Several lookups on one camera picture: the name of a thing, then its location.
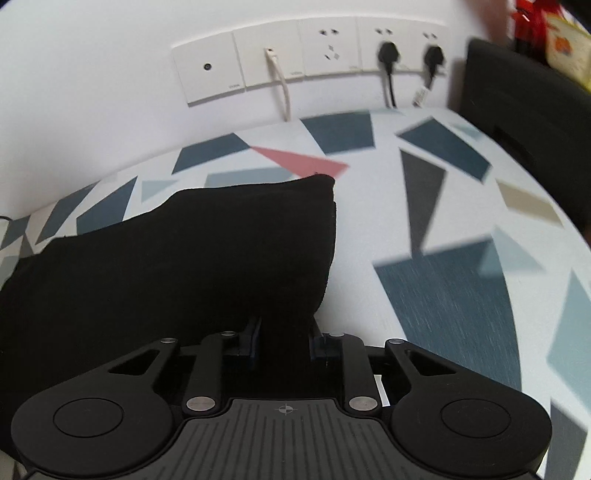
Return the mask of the black garment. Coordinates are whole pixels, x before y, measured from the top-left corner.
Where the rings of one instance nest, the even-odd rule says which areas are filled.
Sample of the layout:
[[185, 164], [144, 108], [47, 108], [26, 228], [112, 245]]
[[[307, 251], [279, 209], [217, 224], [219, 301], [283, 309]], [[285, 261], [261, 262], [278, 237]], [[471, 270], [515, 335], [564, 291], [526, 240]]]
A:
[[5, 369], [88, 369], [162, 337], [301, 329], [327, 289], [334, 180], [187, 189], [51, 241], [1, 291]]

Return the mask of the geometric patterned tablecloth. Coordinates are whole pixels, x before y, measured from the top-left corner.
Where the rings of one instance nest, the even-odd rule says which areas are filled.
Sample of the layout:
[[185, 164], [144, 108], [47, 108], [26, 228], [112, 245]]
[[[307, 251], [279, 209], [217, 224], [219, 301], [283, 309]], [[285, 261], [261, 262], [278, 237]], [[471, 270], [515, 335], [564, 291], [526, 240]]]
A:
[[322, 329], [402, 337], [537, 399], [554, 437], [540, 474], [590, 475], [590, 249], [514, 159], [443, 109], [353, 112], [174, 149], [1, 230], [1, 278], [53, 240], [181, 191], [335, 179], [337, 248]]

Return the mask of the black power plug left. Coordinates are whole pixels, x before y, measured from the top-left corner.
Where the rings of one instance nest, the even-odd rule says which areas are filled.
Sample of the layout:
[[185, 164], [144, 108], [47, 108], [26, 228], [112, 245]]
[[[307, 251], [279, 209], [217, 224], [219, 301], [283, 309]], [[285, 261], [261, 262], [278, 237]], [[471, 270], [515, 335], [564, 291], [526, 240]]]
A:
[[394, 96], [394, 67], [400, 60], [400, 52], [397, 45], [392, 41], [382, 42], [378, 52], [378, 60], [386, 74], [391, 107], [396, 109], [397, 102], [396, 96]]

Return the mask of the black power plug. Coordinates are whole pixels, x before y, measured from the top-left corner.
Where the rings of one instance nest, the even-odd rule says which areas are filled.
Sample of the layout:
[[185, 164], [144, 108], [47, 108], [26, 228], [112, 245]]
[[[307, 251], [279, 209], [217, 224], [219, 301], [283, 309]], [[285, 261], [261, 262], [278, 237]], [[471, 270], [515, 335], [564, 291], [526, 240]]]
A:
[[425, 87], [428, 90], [433, 88], [433, 83], [440, 66], [445, 64], [445, 54], [440, 45], [431, 45], [427, 48], [424, 55], [424, 65], [426, 69]]
[[386, 74], [391, 107], [396, 109], [397, 102], [396, 96], [394, 96], [394, 67], [400, 60], [400, 52], [397, 45], [392, 41], [382, 42], [378, 52], [378, 60]]

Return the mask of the black power plug right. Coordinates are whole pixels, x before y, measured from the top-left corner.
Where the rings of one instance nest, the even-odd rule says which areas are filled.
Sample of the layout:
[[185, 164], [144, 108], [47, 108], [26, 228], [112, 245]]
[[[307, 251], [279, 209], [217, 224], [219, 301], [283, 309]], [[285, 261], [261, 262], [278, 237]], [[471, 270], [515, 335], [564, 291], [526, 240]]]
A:
[[445, 54], [440, 45], [431, 45], [427, 48], [424, 55], [424, 65], [426, 69], [425, 87], [428, 90], [433, 88], [433, 83], [440, 66], [445, 64]]

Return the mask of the black storage box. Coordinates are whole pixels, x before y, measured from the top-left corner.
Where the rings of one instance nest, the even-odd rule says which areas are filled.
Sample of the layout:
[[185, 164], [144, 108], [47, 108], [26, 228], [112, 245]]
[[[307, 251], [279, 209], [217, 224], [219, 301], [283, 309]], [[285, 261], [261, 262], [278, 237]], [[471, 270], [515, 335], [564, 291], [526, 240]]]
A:
[[459, 113], [504, 148], [590, 238], [590, 94], [583, 87], [473, 39]]

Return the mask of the red flower decoration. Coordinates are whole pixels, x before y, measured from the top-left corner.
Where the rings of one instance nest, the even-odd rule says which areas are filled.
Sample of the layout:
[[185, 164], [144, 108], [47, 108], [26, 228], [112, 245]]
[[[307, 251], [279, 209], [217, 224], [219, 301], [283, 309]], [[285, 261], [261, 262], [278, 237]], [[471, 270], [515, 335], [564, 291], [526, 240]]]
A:
[[514, 20], [514, 38], [525, 42], [532, 48], [542, 50], [546, 46], [546, 15], [561, 15], [561, 5], [557, 0], [516, 0]]

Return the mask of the cream printed mug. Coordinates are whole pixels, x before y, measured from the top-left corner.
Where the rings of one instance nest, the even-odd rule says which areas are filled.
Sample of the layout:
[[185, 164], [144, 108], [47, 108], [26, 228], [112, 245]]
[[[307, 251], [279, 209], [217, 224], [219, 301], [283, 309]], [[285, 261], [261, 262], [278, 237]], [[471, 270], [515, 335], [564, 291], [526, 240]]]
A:
[[546, 26], [550, 67], [590, 91], [590, 34], [556, 14], [546, 15]]

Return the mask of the white wall socket panel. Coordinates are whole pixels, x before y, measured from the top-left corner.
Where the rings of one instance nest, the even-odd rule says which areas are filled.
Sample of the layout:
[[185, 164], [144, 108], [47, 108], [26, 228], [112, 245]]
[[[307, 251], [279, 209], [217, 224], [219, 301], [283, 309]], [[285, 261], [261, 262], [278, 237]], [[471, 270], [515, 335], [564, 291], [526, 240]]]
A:
[[424, 56], [439, 46], [450, 56], [444, 23], [397, 17], [318, 17], [283, 20], [218, 33], [171, 50], [185, 101], [191, 105], [280, 81], [267, 58], [273, 50], [287, 81], [377, 72], [384, 42], [397, 46], [394, 70], [422, 73]]

